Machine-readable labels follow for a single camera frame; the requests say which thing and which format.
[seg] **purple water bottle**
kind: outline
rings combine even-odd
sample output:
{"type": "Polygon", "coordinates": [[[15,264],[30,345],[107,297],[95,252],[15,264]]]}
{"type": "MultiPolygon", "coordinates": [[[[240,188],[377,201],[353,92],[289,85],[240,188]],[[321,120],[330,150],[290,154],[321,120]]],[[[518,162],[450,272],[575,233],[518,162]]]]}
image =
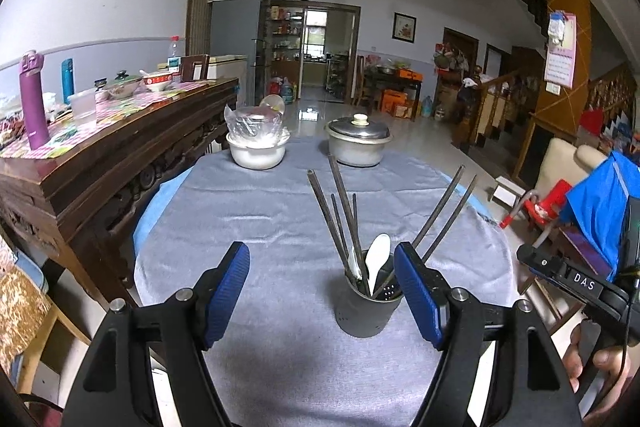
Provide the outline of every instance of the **purple water bottle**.
{"type": "Polygon", "coordinates": [[[36,53],[35,50],[26,52],[20,61],[20,99],[24,126],[32,151],[49,141],[40,79],[43,64],[44,56],[36,53]]]}

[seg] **window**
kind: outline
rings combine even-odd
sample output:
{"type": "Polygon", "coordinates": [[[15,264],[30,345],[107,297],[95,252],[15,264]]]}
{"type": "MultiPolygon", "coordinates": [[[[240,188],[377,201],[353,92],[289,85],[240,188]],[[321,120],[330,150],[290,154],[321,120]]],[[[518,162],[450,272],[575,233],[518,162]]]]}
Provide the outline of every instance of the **window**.
{"type": "Polygon", "coordinates": [[[302,51],[312,57],[324,57],[324,33],[326,12],[307,10],[305,15],[305,35],[302,51]]]}

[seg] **pink checkered tablecloth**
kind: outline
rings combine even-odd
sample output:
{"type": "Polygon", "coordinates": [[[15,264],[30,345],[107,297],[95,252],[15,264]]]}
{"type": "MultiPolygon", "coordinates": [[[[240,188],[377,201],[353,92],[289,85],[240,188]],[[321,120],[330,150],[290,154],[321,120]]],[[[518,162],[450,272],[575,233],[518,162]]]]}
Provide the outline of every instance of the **pink checkered tablecloth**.
{"type": "Polygon", "coordinates": [[[106,129],[128,116],[143,110],[152,103],[169,100],[177,94],[207,85],[206,82],[187,82],[175,84],[172,89],[163,92],[142,91],[140,88],[130,98],[106,100],[97,104],[97,124],[76,126],[72,115],[63,117],[49,125],[50,140],[42,147],[32,151],[26,134],[0,151],[0,158],[56,158],[70,151],[87,138],[106,129]]]}

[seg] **white spoon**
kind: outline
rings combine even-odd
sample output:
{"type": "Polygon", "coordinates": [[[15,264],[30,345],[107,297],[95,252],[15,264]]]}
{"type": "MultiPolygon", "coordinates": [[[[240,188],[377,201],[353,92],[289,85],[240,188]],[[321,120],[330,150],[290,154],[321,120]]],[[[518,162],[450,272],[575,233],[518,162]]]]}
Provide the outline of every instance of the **white spoon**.
{"type": "Polygon", "coordinates": [[[360,268],[358,267],[358,263],[356,263],[356,252],[355,250],[353,250],[353,247],[351,247],[351,249],[349,250],[349,269],[351,270],[351,273],[353,273],[354,277],[357,280],[361,280],[362,279],[362,272],[360,271],[360,268]]]}
{"type": "Polygon", "coordinates": [[[386,233],[381,233],[373,240],[365,264],[369,271],[369,291],[373,293],[378,278],[380,268],[384,266],[386,260],[389,259],[389,251],[391,249],[391,238],[386,233]]]}

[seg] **blue gripper pad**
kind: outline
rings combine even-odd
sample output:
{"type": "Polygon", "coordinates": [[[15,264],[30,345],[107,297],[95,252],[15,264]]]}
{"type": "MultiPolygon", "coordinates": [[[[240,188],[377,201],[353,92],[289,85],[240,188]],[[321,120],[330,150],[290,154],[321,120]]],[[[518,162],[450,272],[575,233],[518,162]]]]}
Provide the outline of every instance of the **blue gripper pad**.
{"type": "Polygon", "coordinates": [[[234,242],[216,270],[222,279],[209,299],[206,311],[204,341],[207,349],[225,334],[231,314],[249,273],[249,249],[244,243],[234,242]]]}
{"type": "Polygon", "coordinates": [[[431,298],[424,280],[418,274],[416,264],[423,266],[420,257],[410,243],[400,243],[394,252],[394,270],[402,293],[418,325],[420,334],[433,347],[439,349],[444,341],[438,307],[431,298]]]}

